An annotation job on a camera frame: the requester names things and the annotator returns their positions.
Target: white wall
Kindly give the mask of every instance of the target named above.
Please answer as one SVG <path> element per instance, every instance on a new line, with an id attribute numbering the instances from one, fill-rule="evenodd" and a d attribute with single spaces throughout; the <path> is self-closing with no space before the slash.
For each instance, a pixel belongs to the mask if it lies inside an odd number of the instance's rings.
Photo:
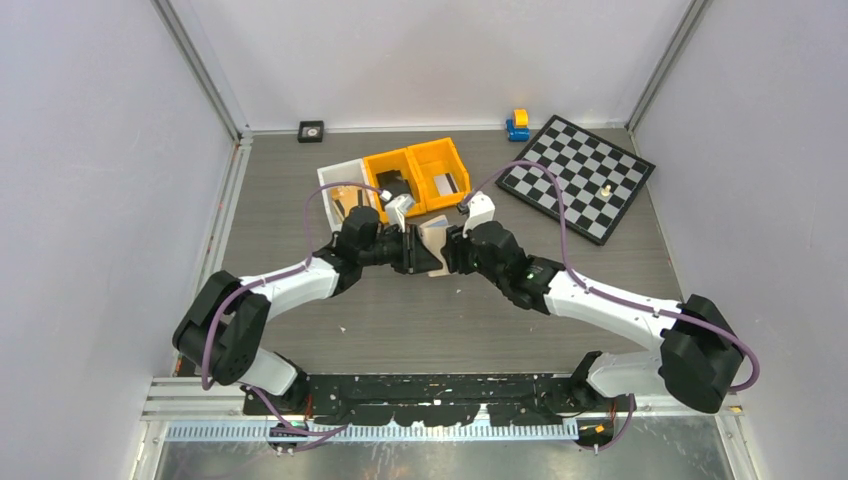
<path id="1" fill-rule="evenodd" d="M 686 290 L 759 353 L 770 478 L 844 478 L 848 5 L 717 0 L 637 131 Z"/>
<path id="2" fill-rule="evenodd" d="M 0 477 L 126 478 L 232 146 L 146 0 L 0 4 Z"/>
<path id="3" fill-rule="evenodd" d="M 623 124 L 689 1 L 176 3 L 231 109 L 275 130 L 497 125 L 518 107 L 531 122 Z"/>

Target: small white object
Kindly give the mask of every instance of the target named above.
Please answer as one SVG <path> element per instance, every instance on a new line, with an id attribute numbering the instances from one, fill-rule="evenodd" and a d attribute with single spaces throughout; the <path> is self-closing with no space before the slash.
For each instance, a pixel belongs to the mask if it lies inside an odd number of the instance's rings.
<path id="1" fill-rule="evenodd" d="M 436 190 L 439 191 L 439 195 L 441 196 L 451 195 L 459 191 L 457 190 L 456 182 L 450 173 L 436 175 L 433 177 L 433 183 L 436 184 Z"/>
<path id="2" fill-rule="evenodd" d="M 398 195 L 386 204 L 386 215 L 389 217 L 389 225 L 397 225 L 401 232 L 406 231 L 406 212 L 415 205 L 412 195 L 404 193 Z"/>
<path id="3" fill-rule="evenodd" d="M 495 218 L 495 204 L 488 195 L 482 192 L 477 192 L 471 197 L 467 204 L 468 219 L 465 220 L 465 226 L 462 227 L 462 236 L 468 237 L 468 232 L 474 230 L 474 227 L 481 223 L 492 221 Z"/>

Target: gray tabletop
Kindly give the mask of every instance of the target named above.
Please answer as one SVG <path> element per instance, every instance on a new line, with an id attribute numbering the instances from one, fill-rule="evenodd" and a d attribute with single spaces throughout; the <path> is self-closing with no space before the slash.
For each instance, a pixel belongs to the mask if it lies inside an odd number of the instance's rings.
<path id="1" fill-rule="evenodd" d="M 624 130 L 595 133 L 632 150 Z M 255 275 L 306 256 L 302 208 L 318 186 L 317 168 L 446 136 L 472 183 L 525 145 L 507 142 L 499 131 L 330 133 L 320 144 L 299 144 L 294 135 L 257 136 L 223 267 Z M 554 220 L 494 185 L 484 191 L 496 205 L 495 219 L 527 253 L 560 260 Z M 436 215 L 441 213 L 461 221 L 453 208 Z M 330 238 L 320 199 L 309 215 L 317 248 Z M 652 297 L 680 297 L 645 189 L 605 246 L 573 232 L 567 241 L 570 262 L 590 278 Z M 587 351 L 640 349 L 592 325 L 514 307 L 479 275 L 401 276 L 388 266 L 365 269 L 359 283 L 338 297 L 269 321 L 262 345 L 315 373 L 569 372 Z"/>

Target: blue block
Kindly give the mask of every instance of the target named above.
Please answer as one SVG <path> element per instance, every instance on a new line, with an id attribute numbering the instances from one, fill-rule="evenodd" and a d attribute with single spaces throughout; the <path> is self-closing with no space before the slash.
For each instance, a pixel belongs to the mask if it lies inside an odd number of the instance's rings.
<path id="1" fill-rule="evenodd" d="M 510 142 L 526 142 L 530 140 L 529 128 L 515 128 L 511 118 L 506 119 L 506 134 Z"/>

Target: yellow block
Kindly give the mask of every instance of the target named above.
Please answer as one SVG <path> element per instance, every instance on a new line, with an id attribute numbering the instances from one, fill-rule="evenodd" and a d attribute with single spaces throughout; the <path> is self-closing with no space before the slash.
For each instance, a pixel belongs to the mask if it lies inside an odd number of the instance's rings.
<path id="1" fill-rule="evenodd" d="M 515 128 L 527 128 L 527 110 L 516 108 L 512 111 L 512 123 Z"/>

